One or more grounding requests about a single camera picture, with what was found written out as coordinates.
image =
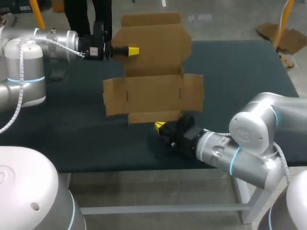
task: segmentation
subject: white cable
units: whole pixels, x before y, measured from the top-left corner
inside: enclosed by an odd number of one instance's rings
[[[279,40],[279,37],[281,35],[280,32],[282,30],[283,12],[284,12],[286,6],[288,5],[288,3],[289,3],[289,0],[287,0],[286,4],[283,6],[283,9],[282,9],[282,15],[280,16],[280,21],[279,21],[278,35],[277,35],[277,39],[276,39],[276,41],[274,43],[274,46],[276,46],[276,43]]]
[[[231,134],[230,133],[217,133],[217,134],[219,134],[219,135],[222,135],[222,136],[224,136],[224,137],[230,137],[231,136]]]
[[[15,113],[11,117],[10,121],[2,128],[0,129],[0,134],[6,131],[11,125],[15,122],[21,106],[22,106],[22,101],[23,101],[23,96],[24,96],[24,50],[23,50],[23,43],[24,40],[21,39],[19,41],[19,75],[20,75],[20,80],[19,80],[19,96],[18,96],[18,103],[16,106]]]
[[[290,173],[289,173],[286,158],[284,157],[282,149],[279,147],[279,145],[276,142],[274,142],[274,146],[277,148],[277,151],[279,152],[280,158],[282,159],[283,169],[284,169],[284,172],[285,172],[287,183],[290,184]]]
[[[71,52],[71,53],[73,53],[73,54],[75,54],[75,55],[77,55],[77,56],[80,56],[80,57],[82,57],[82,58],[85,57],[82,53],[80,53],[80,52],[78,52],[78,51],[75,51],[75,50],[73,50],[73,49],[70,49],[70,48],[68,48],[68,47],[66,47],[66,46],[63,46],[62,44],[60,44],[60,43],[58,43],[58,42],[55,42],[55,41],[53,41],[53,40],[51,40],[51,39],[44,38],[44,39],[39,39],[39,40],[45,41],[45,42],[47,42],[47,43],[54,44],[54,45],[56,45],[56,46],[58,46],[58,47],[61,47],[62,49],[65,49],[66,51]]]

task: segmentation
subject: yellow pole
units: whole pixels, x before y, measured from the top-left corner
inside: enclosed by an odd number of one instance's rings
[[[44,24],[44,21],[43,21],[42,14],[40,13],[37,1],[36,0],[30,0],[30,4],[31,4],[31,7],[32,7],[38,28],[44,30],[45,24]]]
[[[288,21],[288,18],[289,18],[289,15],[290,15],[293,3],[294,3],[294,0],[288,0],[288,4],[286,5],[286,7],[285,7],[285,9],[283,11],[283,19],[281,21],[281,27],[280,27],[280,24],[279,24],[278,28],[276,30],[274,39],[273,39],[273,44],[274,44],[275,49],[277,49],[277,46],[278,46],[278,44],[280,42],[280,39],[281,39],[281,37],[283,35],[283,30],[286,27],[286,24],[287,24],[287,21]]]

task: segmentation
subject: cardboard piece on floor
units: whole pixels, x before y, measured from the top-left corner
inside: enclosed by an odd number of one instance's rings
[[[182,111],[202,112],[203,76],[183,74],[191,53],[191,37],[180,14],[123,16],[112,46],[139,47],[140,54],[114,57],[125,77],[103,81],[106,115],[128,114],[130,123],[175,121]]]
[[[273,41],[277,29],[278,25],[272,23],[265,23],[257,27],[258,33],[271,41]],[[307,37],[304,34],[295,29],[289,30],[285,28],[278,44],[278,48],[282,53],[295,54],[306,45]]]

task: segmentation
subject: box flap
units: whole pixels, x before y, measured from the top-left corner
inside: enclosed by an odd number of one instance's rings
[[[180,75],[126,78],[129,113],[181,109]]]
[[[127,88],[124,78],[113,78],[103,81],[106,115],[128,113]]]
[[[128,115],[128,121],[130,124],[155,121],[177,121],[181,114],[181,111],[178,110],[151,113],[130,113]]]
[[[203,76],[184,74],[181,88],[181,110],[202,112],[204,99]]]
[[[130,15],[121,21],[122,28],[112,46],[140,48],[140,54],[134,57],[113,57],[124,63],[126,72],[142,69],[143,76],[164,75],[168,68],[178,68],[191,53],[191,37],[181,25],[178,12]]]
[[[179,24],[180,22],[181,19],[178,12],[124,15],[120,19],[121,27]]]

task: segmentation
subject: robotic arm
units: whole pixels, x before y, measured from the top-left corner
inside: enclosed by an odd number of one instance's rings
[[[20,47],[23,39],[24,92],[22,107],[45,100],[44,60],[72,62],[77,59],[104,60],[114,55],[137,55],[138,48],[112,47],[103,23],[95,22],[92,35],[78,37],[75,31],[0,28],[0,56],[5,56],[8,76],[0,82],[0,112],[14,108],[19,100]]]
[[[306,132],[305,111],[307,99],[266,92],[257,95],[231,119],[230,133],[197,127],[194,117],[187,115],[175,124],[157,122],[156,127],[178,152],[196,156],[243,181],[273,191],[286,165],[281,149],[274,144],[274,132],[277,128]]]

